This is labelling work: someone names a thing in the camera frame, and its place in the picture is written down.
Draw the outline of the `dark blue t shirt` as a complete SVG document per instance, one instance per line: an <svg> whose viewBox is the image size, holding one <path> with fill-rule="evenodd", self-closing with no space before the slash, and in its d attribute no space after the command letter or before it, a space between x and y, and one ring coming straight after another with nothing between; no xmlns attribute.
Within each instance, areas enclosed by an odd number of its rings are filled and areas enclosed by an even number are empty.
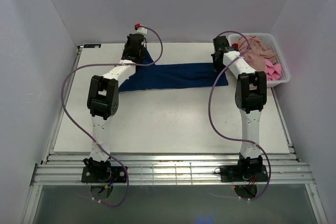
<svg viewBox="0 0 336 224"><path fill-rule="evenodd" d="M119 92L211 87L218 76L212 63L138 67Z"/></svg>

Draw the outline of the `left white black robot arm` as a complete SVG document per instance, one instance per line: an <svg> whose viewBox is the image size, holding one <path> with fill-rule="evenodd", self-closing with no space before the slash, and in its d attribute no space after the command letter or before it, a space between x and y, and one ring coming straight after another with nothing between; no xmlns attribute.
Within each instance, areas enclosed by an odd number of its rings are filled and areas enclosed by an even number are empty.
<svg viewBox="0 0 336 224"><path fill-rule="evenodd" d="M119 65L90 81L87 107L92 119L92 145L90 157L84 160L89 173L105 182L111 177L109 159L111 119L119 107L119 87L137 71L146 57L146 38L142 34L127 36Z"/></svg>

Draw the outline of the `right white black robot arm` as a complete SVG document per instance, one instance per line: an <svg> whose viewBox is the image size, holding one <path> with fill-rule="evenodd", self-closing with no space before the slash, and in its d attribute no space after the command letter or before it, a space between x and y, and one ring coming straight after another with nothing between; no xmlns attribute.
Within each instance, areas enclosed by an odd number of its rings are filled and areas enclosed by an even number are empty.
<svg viewBox="0 0 336 224"><path fill-rule="evenodd" d="M226 36L213 40L211 55L215 71L220 76L230 70L236 77L235 104L240 111L242 138L236 165L224 165L218 174L223 182L266 182L268 174L263 160L267 154L259 145L260 117L267 102L267 78L263 71L253 69Z"/></svg>

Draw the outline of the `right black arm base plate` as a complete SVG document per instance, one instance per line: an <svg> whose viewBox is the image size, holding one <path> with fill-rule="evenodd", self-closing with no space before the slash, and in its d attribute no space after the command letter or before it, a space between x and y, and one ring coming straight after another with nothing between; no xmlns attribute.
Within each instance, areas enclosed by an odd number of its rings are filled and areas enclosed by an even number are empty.
<svg viewBox="0 0 336 224"><path fill-rule="evenodd" d="M242 171L238 165L224 165L219 167L219 174L222 182L266 182L268 180L268 173L265 165L260 169L252 169Z"/></svg>

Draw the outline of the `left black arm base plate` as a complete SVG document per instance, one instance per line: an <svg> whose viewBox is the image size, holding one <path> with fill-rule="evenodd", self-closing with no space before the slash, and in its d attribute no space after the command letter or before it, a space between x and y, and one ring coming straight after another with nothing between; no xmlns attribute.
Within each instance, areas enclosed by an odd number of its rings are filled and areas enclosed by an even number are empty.
<svg viewBox="0 0 336 224"><path fill-rule="evenodd" d="M94 171L84 167L81 176L82 183L126 183L127 178L124 169L121 166L111 166L105 172Z"/></svg>

